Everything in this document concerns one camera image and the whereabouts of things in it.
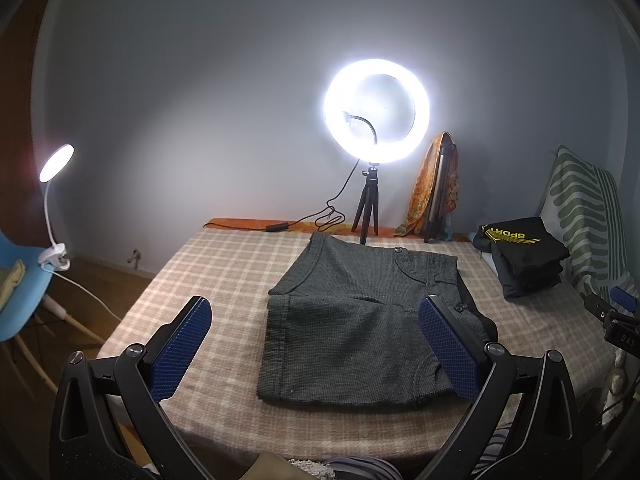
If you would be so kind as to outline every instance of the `beige fabric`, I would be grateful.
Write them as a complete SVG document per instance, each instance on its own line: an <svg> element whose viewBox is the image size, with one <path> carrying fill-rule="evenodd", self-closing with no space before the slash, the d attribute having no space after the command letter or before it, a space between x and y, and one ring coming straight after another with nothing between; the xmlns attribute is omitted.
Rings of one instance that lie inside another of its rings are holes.
<svg viewBox="0 0 640 480"><path fill-rule="evenodd" d="M24 277L24 263L16 260L11 269L0 268L0 310L6 305L15 288Z"/></svg>
<svg viewBox="0 0 640 480"><path fill-rule="evenodd" d="M262 451L312 460L342 454L417 458L435 452L468 405L453 394L418 412L374 414L277 408L256 397L267 291L308 238L295 232L199 231L149 285L100 357L146 342L192 295L202 295L213 310L211 328L176 394L162 402L188 441L254 459ZM512 353L541 356L547 349L561 351L577 396L604 381L614 352L604 342L598 320L583 309L567 283L507 303L497 278L469 243L374 237L369 241L457 256L478 309L495 321L500 341Z"/></svg>
<svg viewBox="0 0 640 480"><path fill-rule="evenodd" d="M260 453L258 460L240 480L314 480L316 477L298 469L273 453Z"/></svg>

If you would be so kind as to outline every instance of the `gray shorts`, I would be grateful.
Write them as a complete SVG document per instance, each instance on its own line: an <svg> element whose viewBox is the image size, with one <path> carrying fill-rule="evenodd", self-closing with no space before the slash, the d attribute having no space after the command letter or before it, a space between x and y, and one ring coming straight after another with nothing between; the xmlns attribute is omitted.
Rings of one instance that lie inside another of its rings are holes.
<svg viewBox="0 0 640 480"><path fill-rule="evenodd" d="M414 409L452 391L420 331L417 305L437 294L489 341L461 302L456 262L446 254L361 246L314 232L269 291L258 397L275 404Z"/></svg>

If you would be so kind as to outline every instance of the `wooden chair leg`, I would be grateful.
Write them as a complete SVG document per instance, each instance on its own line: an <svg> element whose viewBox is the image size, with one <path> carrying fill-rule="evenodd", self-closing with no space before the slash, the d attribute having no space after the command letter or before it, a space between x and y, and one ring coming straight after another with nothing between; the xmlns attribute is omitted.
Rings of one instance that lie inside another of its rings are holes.
<svg viewBox="0 0 640 480"><path fill-rule="evenodd" d="M47 373L42 369L39 362L36 361L36 358L33 356L28 346L25 345L24 341L20 337L20 334L16 334L14 336L14 341L18 345L20 352L24 355L24 358L27 359L31 367L36 371L39 377L44 381L44 383L56 394L58 392L58 387L53 383Z"/></svg>
<svg viewBox="0 0 640 480"><path fill-rule="evenodd" d="M51 337L55 337L56 336L56 333L53 332L53 330L48 325L44 324L42 318L40 316L38 316L38 314L33 314L33 319L35 319L36 323L39 324L42 327L42 329L47 334L49 334Z"/></svg>
<svg viewBox="0 0 640 480"><path fill-rule="evenodd" d="M91 330L85 327L82 323L71 317L69 313L67 313L65 316L65 322L69 323L69 325L71 325L72 327L77 328L80 332L87 334L90 338L96 340L101 345L104 345L104 339L102 339L99 335L91 332Z"/></svg>
<svg viewBox="0 0 640 480"><path fill-rule="evenodd" d="M11 367L11 370L13 370L14 373L18 376L18 380L20 381L20 384L22 385L22 387L25 390L27 390L27 393L31 397L31 400L35 400L35 396L33 395L33 391L31 390L31 388L27 384L27 381L24 380L24 377L20 373L20 368L18 368L17 365L15 364L14 358L11 355L11 352L6 347L6 343L4 343L4 342L0 343L0 346L2 347L2 353L5 355L7 361L9 361L9 366Z"/></svg>
<svg viewBox="0 0 640 480"><path fill-rule="evenodd" d="M64 309L64 307L62 307L52 297L50 297L47 294L45 294L42 297L42 302L40 303L40 305L43 308L45 308L46 310L48 310L50 313L52 313L54 316L56 316L58 319L61 319L61 320L65 321L65 322L69 323L69 325L71 325L75 329L79 330L80 332L82 332L84 334L87 334L91 339L97 341L101 345L104 345L104 343L105 343L104 339L102 339L99 335L95 334L94 332L91 332L91 330L89 330L87 327L85 327L82 323L80 323L78 320L74 319Z"/></svg>

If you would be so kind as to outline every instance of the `wooden door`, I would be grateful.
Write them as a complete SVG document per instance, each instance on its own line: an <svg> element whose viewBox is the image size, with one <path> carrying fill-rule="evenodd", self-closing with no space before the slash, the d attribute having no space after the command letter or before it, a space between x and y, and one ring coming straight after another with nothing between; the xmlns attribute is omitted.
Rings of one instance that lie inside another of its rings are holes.
<svg viewBox="0 0 640 480"><path fill-rule="evenodd" d="M48 247L31 141L31 72L48 0L24 0L0 34L0 231L16 244Z"/></svg>

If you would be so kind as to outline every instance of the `orange scarf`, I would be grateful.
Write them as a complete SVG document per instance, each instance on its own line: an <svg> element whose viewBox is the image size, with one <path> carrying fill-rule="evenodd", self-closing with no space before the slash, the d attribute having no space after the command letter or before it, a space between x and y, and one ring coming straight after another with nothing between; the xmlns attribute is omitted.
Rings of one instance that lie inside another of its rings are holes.
<svg viewBox="0 0 640 480"><path fill-rule="evenodd" d="M443 142L452 144L453 153L451 163L449 165L449 174L447 175L447 189L444 200L444 208L440 211L440 215L451 213L456 208L458 200L458 149L456 143L447 132L442 132L433 139L431 147L422 162L422 168L418 173L415 181L414 192L412 192L409 200L409 211L407 211L406 219L396 229L395 236L405 236L417 232L421 229L424 217L429 213L431 200L436 186L436 175L438 173L438 162L440 160L440 146ZM451 233L441 232L438 234L440 239L450 239Z"/></svg>

